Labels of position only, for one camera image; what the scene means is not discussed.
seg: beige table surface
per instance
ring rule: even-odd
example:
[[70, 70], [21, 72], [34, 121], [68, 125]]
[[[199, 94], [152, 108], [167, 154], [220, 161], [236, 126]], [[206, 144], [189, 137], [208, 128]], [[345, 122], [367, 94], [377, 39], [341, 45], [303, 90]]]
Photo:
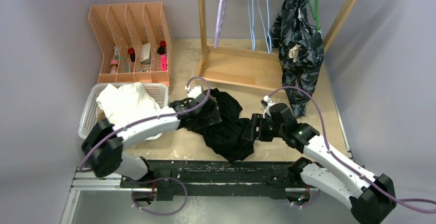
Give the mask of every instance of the beige table surface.
[[[237, 48], [251, 48], [250, 40], [226, 40], [221, 39], [220, 45], [232, 46]], [[263, 44], [259, 41], [257, 48], [262, 48]], [[172, 59], [172, 87], [170, 90], [169, 101], [181, 100], [186, 98], [184, 86], [187, 80], [196, 74], [198, 63], [201, 57], [199, 39], [174, 39], [173, 40], [173, 59]], [[271, 76], [271, 78], [281, 78], [282, 76]], [[231, 86], [218, 86], [220, 91], [231, 94], [242, 106], [241, 118], [251, 118], [253, 113], [263, 113], [260, 101], [265, 94], [254, 94], [249, 89], [246, 91], [235, 90]], [[335, 103], [333, 101], [330, 83], [325, 67], [321, 68], [318, 84], [314, 93], [314, 98], [321, 108], [326, 132], [330, 144], [340, 152], [347, 154], [346, 145], [340, 126]], [[283, 102], [289, 104], [283, 90], [273, 96], [276, 103]], [[308, 123], [321, 132], [321, 123], [318, 113], [313, 105], [309, 103], [306, 109], [306, 117], [298, 119], [299, 122]], [[245, 161], [295, 161], [301, 154], [288, 147], [282, 139], [276, 138], [273, 142], [254, 143], [255, 152], [247, 157]], [[207, 147], [201, 135], [180, 129], [163, 134], [159, 139], [145, 141], [127, 150], [129, 154], [144, 156], [147, 159], [170, 159], [170, 160], [225, 160], [217, 155], [211, 148]]]

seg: white laundry basket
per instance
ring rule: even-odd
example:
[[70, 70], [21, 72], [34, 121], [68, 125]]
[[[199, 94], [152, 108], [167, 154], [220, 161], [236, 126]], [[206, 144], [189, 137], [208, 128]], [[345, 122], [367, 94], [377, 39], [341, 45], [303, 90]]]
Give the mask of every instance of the white laundry basket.
[[[115, 87], [120, 87], [125, 83], [111, 83]], [[79, 124], [79, 137], [85, 139], [94, 125], [97, 122], [97, 102], [96, 98], [98, 95], [106, 88], [108, 83], [102, 83], [95, 85], [91, 93], [86, 100], [85, 108], [83, 109], [82, 118], [80, 119]], [[154, 100], [159, 104], [160, 108], [163, 108], [168, 105], [168, 87], [165, 84], [152, 84], [152, 83], [143, 83], [146, 92], [154, 98]], [[147, 140], [158, 139], [161, 134], [158, 134], [154, 137], [149, 137]]]

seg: wooden shelf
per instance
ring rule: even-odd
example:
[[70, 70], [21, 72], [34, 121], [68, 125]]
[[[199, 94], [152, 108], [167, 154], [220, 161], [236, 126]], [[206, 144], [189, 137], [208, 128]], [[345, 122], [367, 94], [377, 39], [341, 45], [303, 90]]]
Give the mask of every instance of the wooden shelf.
[[197, 75], [208, 81], [270, 91], [282, 86], [277, 53], [208, 46], [207, 55], [207, 68], [200, 61]]

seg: orange plastic organizer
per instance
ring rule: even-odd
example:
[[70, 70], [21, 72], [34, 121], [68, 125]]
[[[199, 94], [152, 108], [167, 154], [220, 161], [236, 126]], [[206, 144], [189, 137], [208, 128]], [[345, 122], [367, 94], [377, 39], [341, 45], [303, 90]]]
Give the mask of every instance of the orange plastic organizer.
[[[103, 53], [98, 83], [143, 82], [162, 83], [170, 87], [172, 44], [162, 3], [94, 5], [89, 22]], [[161, 70], [160, 41], [167, 43], [167, 70]], [[140, 63], [142, 45], [150, 42], [151, 63]], [[118, 70], [110, 74], [110, 62], [118, 47]], [[124, 73], [124, 61], [130, 60], [128, 49], [135, 49], [133, 71]]]

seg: wooden frame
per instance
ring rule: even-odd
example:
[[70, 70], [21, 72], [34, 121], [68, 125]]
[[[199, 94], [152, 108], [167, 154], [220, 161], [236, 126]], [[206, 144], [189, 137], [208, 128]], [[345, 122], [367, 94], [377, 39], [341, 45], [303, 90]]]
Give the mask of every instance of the wooden frame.
[[[356, 1], [345, 0], [343, 3], [325, 36], [324, 52], [330, 48]], [[272, 91], [282, 86], [282, 69], [278, 53], [268, 54], [267, 52], [253, 52], [230, 47], [215, 48], [207, 45], [205, 0], [198, 0], [198, 12], [202, 58], [198, 65], [197, 76], [210, 82], [237, 85], [242, 88]]]

